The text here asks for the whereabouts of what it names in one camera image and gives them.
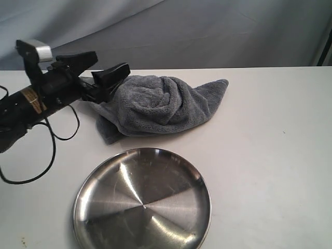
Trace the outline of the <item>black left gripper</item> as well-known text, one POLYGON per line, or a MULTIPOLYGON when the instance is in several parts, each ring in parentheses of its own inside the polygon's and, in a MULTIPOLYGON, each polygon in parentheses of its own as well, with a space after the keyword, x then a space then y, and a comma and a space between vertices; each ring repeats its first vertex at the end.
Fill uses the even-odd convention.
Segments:
POLYGON ((54 114, 76 100, 100 104, 109 101, 109 94, 130 74, 128 63, 107 70, 92 72, 92 77, 80 75, 98 62, 95 51, 56 56, 46 72, 39 71, 38 103, 43 114, 54 114))

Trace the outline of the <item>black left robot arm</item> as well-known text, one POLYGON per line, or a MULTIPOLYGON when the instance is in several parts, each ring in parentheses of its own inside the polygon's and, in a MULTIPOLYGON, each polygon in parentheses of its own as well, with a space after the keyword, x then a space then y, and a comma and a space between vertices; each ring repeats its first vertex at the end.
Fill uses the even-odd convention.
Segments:
POLYGON ((1 100, 1 152, 7 151, 45 117, 76 100, 100 104, 109 102, 116 89, 129 76, 128 63, 92 73, 91 78, 80 75, 96 64, 96 52, 56 56, 46 73, 28 62, 31 84, 1 100))

